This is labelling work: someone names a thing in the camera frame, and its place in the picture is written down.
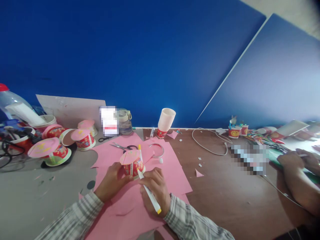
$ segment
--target shirt sleeve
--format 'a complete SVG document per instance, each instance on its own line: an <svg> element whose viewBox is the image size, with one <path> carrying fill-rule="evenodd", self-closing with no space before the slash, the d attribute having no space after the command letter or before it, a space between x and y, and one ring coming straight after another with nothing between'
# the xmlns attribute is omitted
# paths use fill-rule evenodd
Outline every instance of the shirt sleeve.
<svg viewBox="0 0 320 240"><path fill-rule="evenodd" d="M201 216L191 205L171 193L169 212L164 220L180 239L233 239L232 234Z"/></svg>
<svg viewBox="0 0 320 240"><path fill-rule="evenodd" d="M103 205L93 192L87 194L61 213L36 240L83 239Z"/></svg>

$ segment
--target hand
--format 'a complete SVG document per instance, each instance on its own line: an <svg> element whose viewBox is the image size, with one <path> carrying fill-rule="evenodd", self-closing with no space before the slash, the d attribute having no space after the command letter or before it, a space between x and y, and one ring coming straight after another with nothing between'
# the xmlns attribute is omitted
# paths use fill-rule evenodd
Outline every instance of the hand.
<svg viewBox="0 0 320 240"><path fill-rule="evenodd" d="M145 172L143 176L144 178L139 181L139 184L141 185L140 192L143 203L148 212L152 213L156 217L164 218L170 209L171 196L168 193L167 185L162 175L162 170L155 167L152 171ZM157 214L154 210L151 200L143 185L147 186L156 197L156 200L161 207L160 214Z"/></svg>
<svg viewBox="0 0 320 240"><path fill-rule="evenodd" d="M115 162L108 168L108 171L100 183L97 190L94 192L102 202L111 200L128 182L133 181L133 176L125 176L124 178L118 178L118 172L122 165L119 162Z"/></svg>
<svg viewBox="0 0 320 240"><path fill-rule="evenodd" d="M304 168L304 163L301 157L297 154L297 152L292 151L288 152L285 155L281 155L278 157L278 161L284 168Z"/></svg>
<svg viewBox="0 0 320 240"><path fill-rule="evenodd" d="M312 170L316 170L319 169L319 160L316 158L315 155L313 155L313 153L308 152L306 150L302 150L297 148L296 149L298 154L306 154L306 157L302 157L302 160L304 162L305 168L310 170L312 172Z"/></svg>

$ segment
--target green cutting mat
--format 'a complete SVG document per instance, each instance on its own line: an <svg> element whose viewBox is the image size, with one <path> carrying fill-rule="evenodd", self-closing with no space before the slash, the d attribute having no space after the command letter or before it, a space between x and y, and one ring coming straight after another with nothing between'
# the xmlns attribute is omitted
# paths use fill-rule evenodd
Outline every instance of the green cutting mat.
<svg viewBox="0 0 320 240"><path fill-rule="evenodd" d="M276 167L283 169L283 166L278 162L277 158L282 155L281 152L269 148L269 160L276 165ZM314 175L312 172L310 172L308 169L304 168L303 172L307 175L307 177L315 184L320 184L320 177L317 175Z"/></svg>

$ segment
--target blue wall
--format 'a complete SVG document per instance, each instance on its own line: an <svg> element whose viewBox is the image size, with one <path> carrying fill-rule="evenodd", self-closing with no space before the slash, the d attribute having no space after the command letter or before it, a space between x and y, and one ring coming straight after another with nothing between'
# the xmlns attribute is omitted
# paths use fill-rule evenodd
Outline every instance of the blue wall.
<svg viewBox="0 0 320 240"><path fill-rule="evenodd" d="M320 42L272 15L195 127L249 128L320 120Z"/></svg>
<svg viewBox="0 0 320 240"><path fill-rule="evenodd" d="M106 100L156 126L192 127L265 20L238 0L0 3L0 76L35 94Z"/></svg>

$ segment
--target wooden table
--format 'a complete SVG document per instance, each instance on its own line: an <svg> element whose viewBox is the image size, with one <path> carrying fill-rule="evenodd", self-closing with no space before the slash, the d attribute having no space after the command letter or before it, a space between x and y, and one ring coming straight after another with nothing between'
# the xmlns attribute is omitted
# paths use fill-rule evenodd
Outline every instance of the wooden table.
<svg viewBox="0 0 320 240"><path fill-rule="evenodd" d="M144 129L144 136L150 136L150 131ZM170 142L182 165L193 189L187 193L188 200L201 215L229 230L237 240L270 240L311 220L308 212L284 197L262 177L244 171L230 152L218 156L200 147L193 140L192 131L181 130L182 134L176 139L165 136L164 140ZM225 153L223 141L214 133L196 130L193 135L211 151ZM245 138L232 141L234 144L248 144ZM204 177L197 178L195 168ZM290 195L282 172L267 164L267 176L283 193Z"/></svg>

